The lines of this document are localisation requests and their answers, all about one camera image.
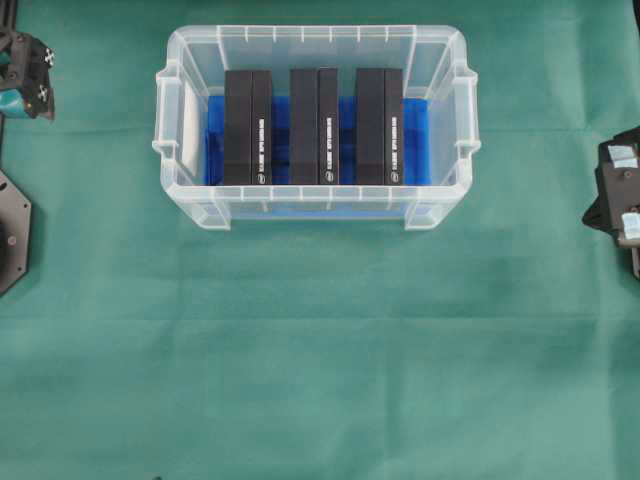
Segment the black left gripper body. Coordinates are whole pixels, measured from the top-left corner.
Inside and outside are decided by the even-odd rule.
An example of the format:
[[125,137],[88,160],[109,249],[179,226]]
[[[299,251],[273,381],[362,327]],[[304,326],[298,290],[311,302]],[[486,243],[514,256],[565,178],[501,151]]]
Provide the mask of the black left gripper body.
[[1,114],[8,118],[53,121],[50,70],[54,51],[38,38],[1,28]]

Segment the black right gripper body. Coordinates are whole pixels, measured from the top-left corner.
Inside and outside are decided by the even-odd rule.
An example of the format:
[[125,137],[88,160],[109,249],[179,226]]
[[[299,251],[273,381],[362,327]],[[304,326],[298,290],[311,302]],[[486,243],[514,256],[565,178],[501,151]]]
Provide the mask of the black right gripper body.
[[632,272],[639,277],[639,128],[615,135],[598,146],[594,170],[597,196],[582,223],[611,236],[629,250]]

